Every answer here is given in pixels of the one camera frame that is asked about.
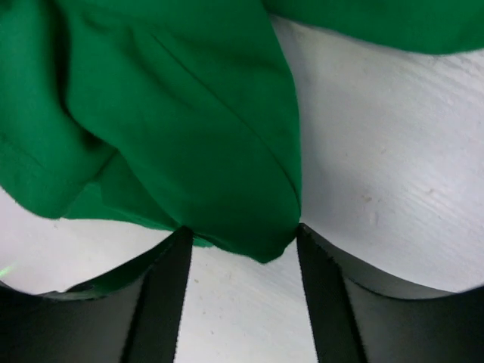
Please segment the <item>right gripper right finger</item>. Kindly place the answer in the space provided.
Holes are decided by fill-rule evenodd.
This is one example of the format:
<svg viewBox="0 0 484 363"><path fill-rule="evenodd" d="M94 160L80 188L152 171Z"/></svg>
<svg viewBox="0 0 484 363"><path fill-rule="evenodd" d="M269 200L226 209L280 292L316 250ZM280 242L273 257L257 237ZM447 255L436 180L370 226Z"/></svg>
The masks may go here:
<svg viewBox="0 0 484 363"><path fill-rule="evenodd" d="M396 277L307 225L297 252L319 362L481 362L483 288L460 293Z"/></svg>

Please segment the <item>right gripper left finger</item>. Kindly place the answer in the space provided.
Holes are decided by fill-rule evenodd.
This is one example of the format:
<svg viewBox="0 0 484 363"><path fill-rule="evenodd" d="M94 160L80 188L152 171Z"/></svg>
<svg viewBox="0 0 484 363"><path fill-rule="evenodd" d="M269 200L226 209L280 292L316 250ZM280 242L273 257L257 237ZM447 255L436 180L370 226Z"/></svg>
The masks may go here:
<svg viewBox="0 0 484 363"><path fill-rule="evenodd" d="M65 292L32 295L1 285L3 362L173 362L193 233Z"/></svg>

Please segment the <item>green t-shirt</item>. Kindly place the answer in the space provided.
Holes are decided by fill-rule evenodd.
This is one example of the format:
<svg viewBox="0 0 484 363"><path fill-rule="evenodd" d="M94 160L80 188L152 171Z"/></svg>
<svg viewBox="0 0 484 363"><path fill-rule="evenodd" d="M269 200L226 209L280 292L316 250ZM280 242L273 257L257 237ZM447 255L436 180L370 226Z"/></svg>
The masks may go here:
<svg viewBox="0 0 484 363"><path fill-rule="evenodd" d="M404 51L483 47L481 1L3 1L1 187L43 218L186 226L277 259L302 173L273 14Z"/></svg>

